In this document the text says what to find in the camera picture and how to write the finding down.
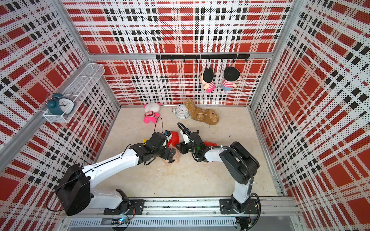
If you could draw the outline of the hanging doll blue pants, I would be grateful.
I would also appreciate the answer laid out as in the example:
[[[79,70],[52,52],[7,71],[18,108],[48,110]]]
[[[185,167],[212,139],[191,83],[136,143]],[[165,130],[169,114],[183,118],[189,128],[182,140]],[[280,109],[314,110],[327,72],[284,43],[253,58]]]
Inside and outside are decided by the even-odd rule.
[[[224,91],[232,91],[237,87],[236,81],[240,77],[240,71],[234,67],[228,66],[224,70],[224,79],[221,88]]]

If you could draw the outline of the brown teddy bear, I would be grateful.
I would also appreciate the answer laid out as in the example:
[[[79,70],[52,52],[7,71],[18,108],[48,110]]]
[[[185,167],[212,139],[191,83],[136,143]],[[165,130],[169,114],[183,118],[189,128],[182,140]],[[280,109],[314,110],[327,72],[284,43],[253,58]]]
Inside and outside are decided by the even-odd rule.
[[[204,122],[208,125],[216,125],[219,122],[219,116],[213,109],[202,109],[195,105],[190,98],[185,100],[185,106],[190,112],[190,117],[199,122]]]

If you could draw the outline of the red piggy bank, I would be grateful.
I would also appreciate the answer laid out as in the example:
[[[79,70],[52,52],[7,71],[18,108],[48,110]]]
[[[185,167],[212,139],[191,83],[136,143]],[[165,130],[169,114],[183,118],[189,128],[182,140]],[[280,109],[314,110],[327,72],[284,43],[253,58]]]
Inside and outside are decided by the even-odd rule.
[[[179,133],[178,132],[175,132],[175,131],[172,131],[171,132],[171,138],[169,139],[169,142],[168,142],[168,147],[172,146],[172,147],[175,147],[178,143],[179,143]]]
[[[217,144],[216,144],[216,143],[207,142],[207,141],[205,141],[205,142],[204,142],[204,144],[205,144],[206,146],[217,146]]]

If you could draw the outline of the green circuit board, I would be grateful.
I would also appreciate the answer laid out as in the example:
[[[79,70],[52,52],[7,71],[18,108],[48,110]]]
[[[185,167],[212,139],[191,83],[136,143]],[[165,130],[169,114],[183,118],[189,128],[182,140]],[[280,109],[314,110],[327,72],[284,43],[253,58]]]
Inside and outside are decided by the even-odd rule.
[[[131,218],[127,215],[123,215],[121,218],[112,218],[111,225],[116,226],[127,226],[129,222],[131,221]]]

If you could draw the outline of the pink white plush pig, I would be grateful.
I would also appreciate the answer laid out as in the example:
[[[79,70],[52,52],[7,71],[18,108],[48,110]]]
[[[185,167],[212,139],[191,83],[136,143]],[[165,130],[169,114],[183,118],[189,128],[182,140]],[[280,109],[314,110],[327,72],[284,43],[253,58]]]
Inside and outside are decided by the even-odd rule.
[[[153,124],[156,124],[158,117],[160,117],[160,109],[161,103],[151,102],[144,105],[144,123],[148,124],[149,122],[152,122]]]

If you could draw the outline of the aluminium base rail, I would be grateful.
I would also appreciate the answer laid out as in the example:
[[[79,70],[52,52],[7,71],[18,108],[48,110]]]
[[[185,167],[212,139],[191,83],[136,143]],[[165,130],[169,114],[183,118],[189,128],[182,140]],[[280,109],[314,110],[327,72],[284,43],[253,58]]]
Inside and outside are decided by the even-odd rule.
[[[249,230],[304,231],[297,203],[291,197],[261,196],[261,213],[222,214],[220,200],[227,197],[134,198],[124,214],[106,215],[103,209],[88,209],[64,216],[59,231],[139,230]],[[127,215],[127,226],[112,226],[112,218]]]

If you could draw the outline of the black hook rail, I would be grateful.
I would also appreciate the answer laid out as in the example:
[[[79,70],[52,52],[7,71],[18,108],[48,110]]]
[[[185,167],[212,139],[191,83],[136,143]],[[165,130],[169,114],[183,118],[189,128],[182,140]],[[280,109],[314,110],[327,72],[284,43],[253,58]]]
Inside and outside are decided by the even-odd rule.
[[[162,54],[156,55],[157,60],[211,60],[211,59],[219,59],[219,60],[248,60],[250,58],[250,54]]]

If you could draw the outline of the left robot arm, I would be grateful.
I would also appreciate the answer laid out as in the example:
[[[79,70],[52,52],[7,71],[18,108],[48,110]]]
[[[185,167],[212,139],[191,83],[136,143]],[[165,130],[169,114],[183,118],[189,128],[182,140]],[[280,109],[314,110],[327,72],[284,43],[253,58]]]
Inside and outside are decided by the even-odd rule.
[[[84,167],[78,164],[70,166],[55,191],[65,214],[74,216],[86,209],[103,209],[106,215],[126,213],[132,205],[122,190],[102,193],[95,187],[125,169],[142,163],[150,164],[157,157],[171,162],[176,153],[169,147],[171,138],[170,131],[155,132],[149,140],[129,144],[114,157]]]

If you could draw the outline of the hanging doll pink outfit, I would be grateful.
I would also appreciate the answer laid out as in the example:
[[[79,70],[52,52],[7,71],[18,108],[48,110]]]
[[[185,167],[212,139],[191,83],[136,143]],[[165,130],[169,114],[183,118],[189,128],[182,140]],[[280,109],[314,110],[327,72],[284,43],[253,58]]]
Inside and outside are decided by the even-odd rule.
[[[201,83],[207,93],[212,93],[215,89],[214,71],[210,68],[204,68],[200,73]]]

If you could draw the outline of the pink piggy bank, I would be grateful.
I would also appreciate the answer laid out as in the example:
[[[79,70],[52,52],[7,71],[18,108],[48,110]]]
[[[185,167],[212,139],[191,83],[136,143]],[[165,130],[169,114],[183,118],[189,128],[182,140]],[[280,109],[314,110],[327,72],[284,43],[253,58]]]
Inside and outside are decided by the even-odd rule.
[[[170,166],[171,164],[173,164],[173,163],[178,163],[179,162],[179,159],[180,159],[180,157],[181,157],[181,153],[180,153],[180,151],[177,149],[177,148],[173,148],[173,150],[175,150],[175,154],[174,154],[174,156],[173,156],[173,158],[172,158],[172,160],[166,160],[165,161],[165,163],[166,163],[166,166]]]

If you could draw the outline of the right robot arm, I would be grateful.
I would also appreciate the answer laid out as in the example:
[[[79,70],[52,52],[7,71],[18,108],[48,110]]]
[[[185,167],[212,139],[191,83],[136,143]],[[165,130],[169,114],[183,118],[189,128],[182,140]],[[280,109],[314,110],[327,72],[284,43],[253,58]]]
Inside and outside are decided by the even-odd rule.
[[[235,181],[231,199],[220,200],[222,214],[261,213],[261,202],[252,193],[254,176],[260,167],[257,159],[238,141],[229,146],[207,145],[199,132],[182,131],[184,141],[177,145],[182,154],[191,153],[197,162],[222,162]]]

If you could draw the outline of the teal alarm clock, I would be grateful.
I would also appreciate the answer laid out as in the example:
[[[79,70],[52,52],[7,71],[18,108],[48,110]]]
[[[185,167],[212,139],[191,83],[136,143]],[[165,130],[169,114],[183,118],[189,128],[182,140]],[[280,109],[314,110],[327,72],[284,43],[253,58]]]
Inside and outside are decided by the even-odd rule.
[[[71,99],[64,97],[60,93],[56,93],[47,102],[46,106],[51,115],[69,115],[72,113],[75,104]]]

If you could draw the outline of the white alarm clock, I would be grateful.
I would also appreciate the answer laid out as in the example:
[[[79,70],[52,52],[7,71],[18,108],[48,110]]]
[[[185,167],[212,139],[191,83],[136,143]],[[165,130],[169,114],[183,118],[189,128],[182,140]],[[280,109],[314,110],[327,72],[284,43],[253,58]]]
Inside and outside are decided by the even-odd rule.
[[[190,117],[190,112],[184,104],[174,106],[172,112],[178,119],[187,119]]]

